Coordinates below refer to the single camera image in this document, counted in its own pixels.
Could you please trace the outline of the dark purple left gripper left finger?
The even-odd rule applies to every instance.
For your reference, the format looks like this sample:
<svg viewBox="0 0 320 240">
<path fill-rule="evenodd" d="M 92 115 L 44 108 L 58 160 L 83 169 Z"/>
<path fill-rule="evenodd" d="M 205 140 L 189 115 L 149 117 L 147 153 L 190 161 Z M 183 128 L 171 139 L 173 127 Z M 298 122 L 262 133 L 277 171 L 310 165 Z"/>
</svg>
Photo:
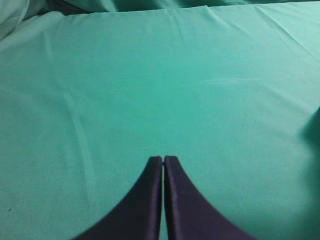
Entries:
<svg viewBox="0 0 320 240">
<path fill-rule="evenodd" d="M 76 240 L 158 240 L 162 216 L 163 161 L 152 156 L 126 196 Z"/>
</svg>

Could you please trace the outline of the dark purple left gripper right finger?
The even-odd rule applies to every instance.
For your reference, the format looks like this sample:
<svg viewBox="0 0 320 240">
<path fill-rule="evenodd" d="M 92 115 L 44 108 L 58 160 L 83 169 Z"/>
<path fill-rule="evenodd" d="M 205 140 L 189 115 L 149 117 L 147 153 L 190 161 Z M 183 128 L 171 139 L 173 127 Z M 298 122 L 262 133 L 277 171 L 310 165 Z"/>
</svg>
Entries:
<svg viewBox="0 0 320 240">
<path fill-rule="evenodd" d="M 253 240 L 217 211 L 176 156 L 164 158 L 164 209 L 169 240 Z"/>
</svg>

